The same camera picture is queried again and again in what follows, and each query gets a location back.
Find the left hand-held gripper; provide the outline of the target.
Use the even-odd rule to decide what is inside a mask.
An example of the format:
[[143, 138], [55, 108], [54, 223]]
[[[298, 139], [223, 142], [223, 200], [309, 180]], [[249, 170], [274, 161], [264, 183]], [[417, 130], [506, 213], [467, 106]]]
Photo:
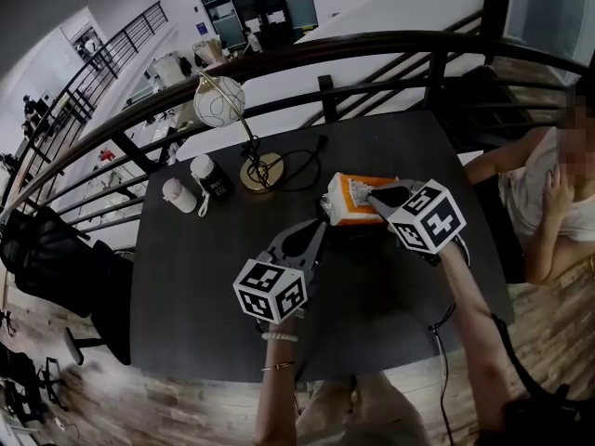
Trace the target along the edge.
[[245, 314], [280, 324], [308, 303], [308, 285], [329, 228], [323, 196], [316, 200], [315, 211], [318, 219], [279, 232], [266, 250], [247, 260], [233, 283]]

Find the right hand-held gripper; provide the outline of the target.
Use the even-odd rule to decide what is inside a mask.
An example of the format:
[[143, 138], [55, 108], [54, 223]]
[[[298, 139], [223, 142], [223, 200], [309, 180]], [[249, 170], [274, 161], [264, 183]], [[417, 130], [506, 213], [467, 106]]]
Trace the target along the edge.
[[426, 183], [404, 179], [374, 187], [367, 198], [410, 251], [436, 255], [467, 225], [450, 190], [434, 179]]

